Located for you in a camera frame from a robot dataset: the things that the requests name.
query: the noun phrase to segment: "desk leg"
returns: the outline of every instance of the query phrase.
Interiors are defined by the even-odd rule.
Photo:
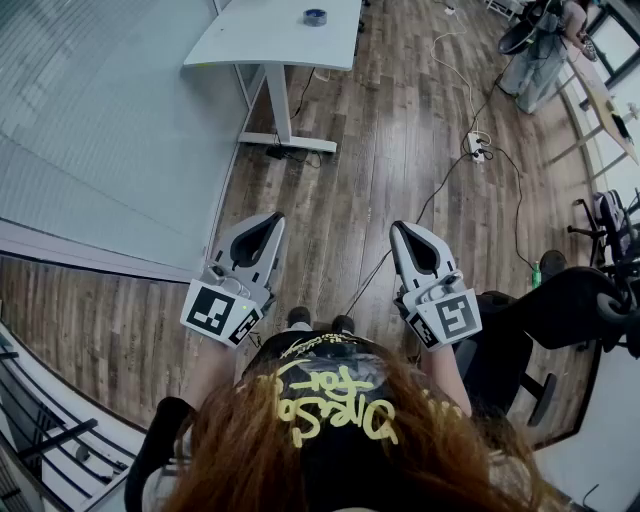
[[[560,94],[562,92],[562,90],[569,85],[569,82],[571,82],[574,78],[576,77],[575,73],[573,75],[571,75],[571,77],[565,82],[563,83],[560,87],[558,87],[558,89],[556,90],[556,92],[554,92],[551,97],[549,98],[548,101],[551,101],[553,98],[555,98],[558,94]]]
[[[287,97],[287,83],[284,78],[283,64],[265,64],[271,108],[276,123],[276,130],[280,144],[296,148],[335,153],[337,144],[328,140],[308,139],[291,135],[291,121],[289,120],[289,99]],[[272,145],[277,142],[274,134],[244,132],[238,138],[239,142]]]
[[[611,169],[612,167],[615,167],[620,162],[622,162],[625,158],[627,158],[627,153],[623,151],[622,154],[618,158],[616,158],[613,162],[611,162],[609,165],[607,165],[600,172],[598,172],[598,173],[594,174],[593,176],[591,176],[590,181],[594,181],[596,178],[599,178],[604,173],[606,173],[609,169]]]
[[[567,156],[569,153],[571,153],[574,149],[578,149],[582,146],[584,146],[587,142],[589,142],[591,139],[593,139],[596,135],[598,135],[602,130],[604,129],[604,127],[602,125],[598,126],[597,128],[591,130],[589,133],[587,133],[584,137],[581,137],[580,139],[578,139],[578,141],[573,145],[568,147],[567,149],[565,149],[562,153],[560,153],[558,156],[552,158],[548,165],[553,165],[555,164],[558,160],[561,160],[562,158],[564,158],[565,156]]]

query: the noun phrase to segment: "table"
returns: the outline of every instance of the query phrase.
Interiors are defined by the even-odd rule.
[[[593,137],[595,137],[601,131],[605,131],[609,134],[609,136],[616,141],[616,143],[622,148],[623,153],[618,158],[616,158],[613,162],[607,165],[600,172],[591,177],[591,180],[595,180],[599,176],[602,176],[609,169],[615,166],[618,162],[630,156],[633,161],[638,164],[638,156],[636,155],[635,146],[633,142],[625,139],[618,127],[616,126],[613,117],[611,114],[615,112],[615,107],[613,104],[613,99],[611,97],[611,93],[604,85],[604,82],[598,75],[593,63],[589,61],[582,53],[578,54],[577,58],[569,58],[567,59],[571,68],[573,69],[574,75],[565,82],[562,87],[555,94],[558,94],[566,85],[577,78],[580,81],[585,93],[587,94],[587,99],[589,103],[593,107],[596,116],[598,117],[598,121],[600,121],[600,125],[591,130],[588,134],[584,135],[578,141],[573,144],[571,147],[567,148],[565,151],[560,153],[558,156],[554,157],[550,163],[555,163],[564,156],[571,153],[574,149],[584,146],[588,141],[590,141]],[[622,119],[626,123],[632,117],[636,117],[636,114],[632,110],[630,113],[625,115]]]
[[[294,137],[284,66],[350,70],[358,35],[361,0],[233,0],[213,21],[184,66],[263,64],[276,131],[283,146],[335,152],[336,143]],[[309,27],[302,13],[327,11],[327,23]],[[272,145],[274,133],[240,134],[239,142]]]

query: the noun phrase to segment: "power strip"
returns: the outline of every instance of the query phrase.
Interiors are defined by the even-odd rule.
[[[482,149],[480,143],[477,142],[480,137],[478,137],[478,134],[476,133],[470,133],[467,135],[467,137],[469,139],[469,150],[471,151],[471,157],[473,158],[473,161],[477,164],[481,164],[482,162],[484,162],[484,154],[478,151]]]

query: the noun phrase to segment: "black t-shirt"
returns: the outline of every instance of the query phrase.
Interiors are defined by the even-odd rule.
[[[396,433],[388,422],[372,421],[376,409],[395,415],[384,364],[372,344],[350,335],[284,332],[265,343],[247,371],[273,360],[279,367],[278,416],[281,421],[297,416],[300,425],[292,429],[291,442],[301,450],[309,510],[416,506],[419,496],[382,452],[381,440],[397,444]],[[415,378],[430,388],[424,374],[416,370]],[[190,412],[185,406],[176,398],[159,404],[131,468],[128,510],[140,510],[147,478],[173,457],[176,433]]]

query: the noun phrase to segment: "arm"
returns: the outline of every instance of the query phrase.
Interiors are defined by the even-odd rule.
[[[235,351],[229,347],[203,339],[198,348],[196,365],[188,376],[188,382],[180,398],[198,410],[214,389],[233,384],[236,360]]]
[[[565,9],[571,9],[565,19],[565,37],[573,46],[582,51],[584,50],[584,44],[578,33],[582,31],[582,25],[587,19],[587,13],[578,5],[571,5],[565,7]]]
[[[471,402],[464,389],[462,378],[456,364],[453,347],[446,345],[435,352],[427,352],[422,348],[420,369],[430,375],[433,382],[462,409],[467,416],[471,416]]]
[[[142,493],[147,479],[174,457],[174,443],[183,422],[200,408],[211,391],[233,384],[234,371],[233,350],[222,343],[202,341],[196,365],[187,376],[188,382],[180,398],[169,396],[160,401],[142,448],[131,465],[125,484],[128,512],[142,510]]]

